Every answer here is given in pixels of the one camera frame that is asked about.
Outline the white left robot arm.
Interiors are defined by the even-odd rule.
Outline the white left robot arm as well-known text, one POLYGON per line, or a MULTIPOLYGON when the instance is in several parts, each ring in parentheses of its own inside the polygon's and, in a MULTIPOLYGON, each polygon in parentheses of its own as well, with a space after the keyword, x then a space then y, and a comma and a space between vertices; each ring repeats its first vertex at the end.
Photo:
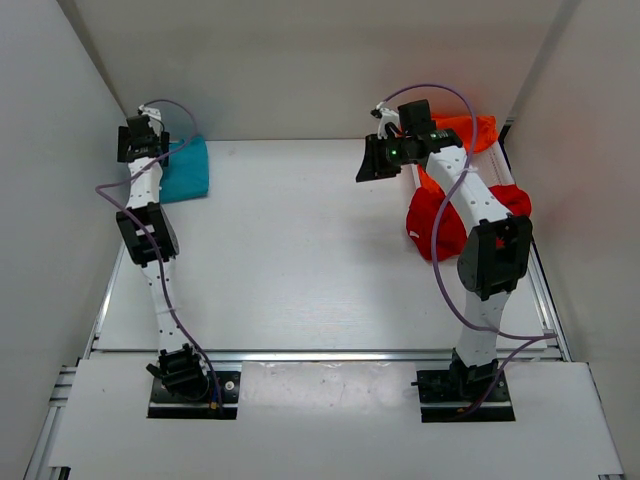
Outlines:
POLYGON ((207 366, 176 321, 170 280, 179 245, 160 204, 161 179, 168 165, 169 134, 157 109, 141 107, 118 129, 118 157, 130 174, 126 206, 116 223, 134 265, 151 293, 158 333, 158 359, 147 366, 170 395, 185 402, 211 391, 207 366))

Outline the red t shirt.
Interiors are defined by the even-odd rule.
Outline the red t shirt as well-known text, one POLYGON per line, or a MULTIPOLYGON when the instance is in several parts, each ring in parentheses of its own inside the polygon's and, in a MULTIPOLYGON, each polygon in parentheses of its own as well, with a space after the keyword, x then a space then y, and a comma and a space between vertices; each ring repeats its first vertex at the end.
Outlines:
MULTIPOLYGON (((530 197, 516 185, 495 185, 489 190, 515 216, 531 215, 530 197)), ((444 198, 443 191, 437 185, 428 188, 420 187, 412 197, 406 216, 406 232, 420 255, 429 262, 432 261, 432 228, 444 198)), ((437 259, 442 261, 458 256, 466 240, 467 234, 460 216, 451 205, 448 205, 439 225, 436 242, 437 259)))

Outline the teal t shirt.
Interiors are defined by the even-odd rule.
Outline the teal t shirt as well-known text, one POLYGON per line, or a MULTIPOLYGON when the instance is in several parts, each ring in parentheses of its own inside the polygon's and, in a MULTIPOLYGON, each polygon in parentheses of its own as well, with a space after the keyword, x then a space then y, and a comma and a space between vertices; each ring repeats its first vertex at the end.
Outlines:
POLYGON ((170 144, 168 166, 163 169, 160 182, 160 202, 177 203, 206 197, 209 192, 209 155, 205 140, 194 137, 183 147, 184 141, 170 144))

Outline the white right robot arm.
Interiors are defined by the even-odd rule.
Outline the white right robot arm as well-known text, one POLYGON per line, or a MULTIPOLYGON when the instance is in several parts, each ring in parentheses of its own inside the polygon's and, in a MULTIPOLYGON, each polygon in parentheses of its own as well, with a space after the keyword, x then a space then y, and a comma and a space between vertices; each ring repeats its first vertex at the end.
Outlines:
POLYGON ((365 138, 356 182, 393 178, 403 166, 418 165, 462 221, 467 240, 457 272, 467 296, 451 375, 463 386, 487 382, 498 369, 496 342, 504 307, 527 270, 532 223, 513 214, 472 171, 463 141, 453 130, 437 127, 428 101, 397 109, 379 103, 371 114, 378 130, 365 138))

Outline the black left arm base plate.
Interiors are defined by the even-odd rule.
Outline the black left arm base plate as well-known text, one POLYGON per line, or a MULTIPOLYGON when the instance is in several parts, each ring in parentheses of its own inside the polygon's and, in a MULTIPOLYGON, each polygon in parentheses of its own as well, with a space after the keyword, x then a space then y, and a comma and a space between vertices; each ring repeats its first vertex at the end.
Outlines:
POLYGON ((217 371, 222 405, 212 405, 213 386, 196 388, 185 395, 170 392, 154 378, 148 408, 149 419, 235 420, 241 390, 241 369, 232 364, 217 371))

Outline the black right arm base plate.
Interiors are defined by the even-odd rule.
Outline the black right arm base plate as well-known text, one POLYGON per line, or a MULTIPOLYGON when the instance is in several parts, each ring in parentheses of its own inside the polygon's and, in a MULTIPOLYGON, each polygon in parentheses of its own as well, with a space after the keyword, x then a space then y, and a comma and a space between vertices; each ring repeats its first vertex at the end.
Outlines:
POLYGON ((505 374, 464 385, 448 370, 419 370, 416 387, 422 423, 513 422, 516 420, 505 374))

